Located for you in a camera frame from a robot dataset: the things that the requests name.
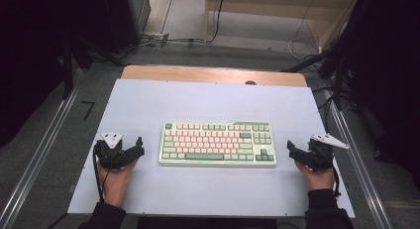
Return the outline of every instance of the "white triangular tracker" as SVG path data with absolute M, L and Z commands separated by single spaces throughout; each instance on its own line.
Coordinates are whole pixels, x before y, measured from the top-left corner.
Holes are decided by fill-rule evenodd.
M 331 145 L 331 146 L 334 146 L 334 147 L 339 147 L 339 148 L 344 148 L 344 149 L 349 148 L 349 145 L 340 142 L 335 137 L 331 136 L 329 133 L 327 133 L 325 135 L 313 134 L 311 139 L 313 139 L 315 141 L 318 141 L 318 142 L 322 142 L 322 143 Z
M 111 149 L 114 149 L 123 138 L 123 134 L 120 133 L 101 133 L 101 136 Z

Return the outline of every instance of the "white tabletop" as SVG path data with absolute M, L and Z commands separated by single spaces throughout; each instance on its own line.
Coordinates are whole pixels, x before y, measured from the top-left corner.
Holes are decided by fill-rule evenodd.
M 167 121 L 268 121 L 277 165 L 272 169 L 162 167 L 158 150 Z M 278 217 L 304 216 L 308 208 L 304 177 L 288 156 L 287 140 L 307 150 L 311 135 L 325 130 L 307 87 L 118 79 L 92 147 L 102 132 L 123 134 L 123 149 L 143 138 L 146 153 L 132 173 L 123 205 L 127 213 Z M 339 207 L 355 217 L 342 185 Z M 90 152 L 68 213 L 91 213 L 98 200 Z

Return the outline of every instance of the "hand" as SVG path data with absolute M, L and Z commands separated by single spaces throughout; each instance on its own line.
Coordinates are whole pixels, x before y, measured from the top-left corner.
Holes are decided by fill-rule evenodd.
M 334 174 L 332 169 L 327 169 L 322 172 L 313 172 L 304 164 L 294 162 L 297 168 L 305 175 L 306 185 L 309 190 L 316 189 L 333 189 L 334 187 Z
M 101 184 L 105 177 L 105 185 L 102 185 L 104 191 L 105 203 L 121 207 L 124 202 L 127 188 L 130 184 L 130 174 L 136 165 L 137 161 L 128 164 L 120 171 L 110 171 L 102 168 L 101 164 L 96 163 L 99 171 L 99 178 Z

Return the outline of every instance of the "metal strip on floor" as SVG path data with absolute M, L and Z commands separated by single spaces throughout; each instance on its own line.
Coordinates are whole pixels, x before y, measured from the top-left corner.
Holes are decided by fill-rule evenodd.
M 75 74 L 75 85 L 71 93 L 68 95 L 66 100 L 62 100 L 59 105 L 52 122 L 49 125 L 46 133 L 44 134 L 43 139 L 38 145 L 37 150 L 35 151 L 31 161 L 29 162 L 27 168 L 25 169 L 23 175 L 19 179 L 18 183 L 15 185 L 12 193 L 7 200 L 6 206 L 0 216 L 0 227 L 3 229 L 10 229 L 13 226 L 13 223 L 18 216 L 18 213 L 27 198 L 32 185 L 37 178 L 38 173 L 40 172 L 41 167 L 44 164 L 44 161 L 47 158 L 47 155 L 50 152 L 53 141 L 61 128 L 62 123 L 67 116 L 69 109 L 74 101 L 75 96 L 77 95 L 79 89 L 79 83 L 84 77 L 84 72 L 82 69 L 78 69 Z
M 330 91 L 326 91 L 325 95 L 327 99 L 332 96 Z M 350 151 L 347 152 L 349 153 L 352 166 L 359 179 L 359 183 L 361 184 L 362 190 L 364 191 L 365 198 L 367 199 L 367 205 L 370 208 L 373 220 L 376 223 L 377 228 L 392 229 L 392 224 L 389 220 L 388 215 L 386 214 L 385 208 L 382 204 L 382 201 L 380 200 L 379 194 L 377 193 L 377 190 L 371 180 L 370 174 L 368 173 L 368 169 L 366 168 L 362 160 L 361 154 L 359 153 L 359 149 L 356 145 L 356 141 L 354 140 L 349 130 L 343 112 L 338 110 L 334 102 L 331 104 L 331 111 L 334 120 L 336 121 L 337 127 L 340 131 L 340 134 L 343 138 L 343 141 L 349 144 L 350 146 Z

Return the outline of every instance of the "keyboard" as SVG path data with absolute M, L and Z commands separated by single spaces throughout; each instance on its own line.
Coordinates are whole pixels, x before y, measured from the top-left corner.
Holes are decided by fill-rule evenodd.
M 276 164 L 267 122 L 163 124 L 162 166 L 266 168 Z

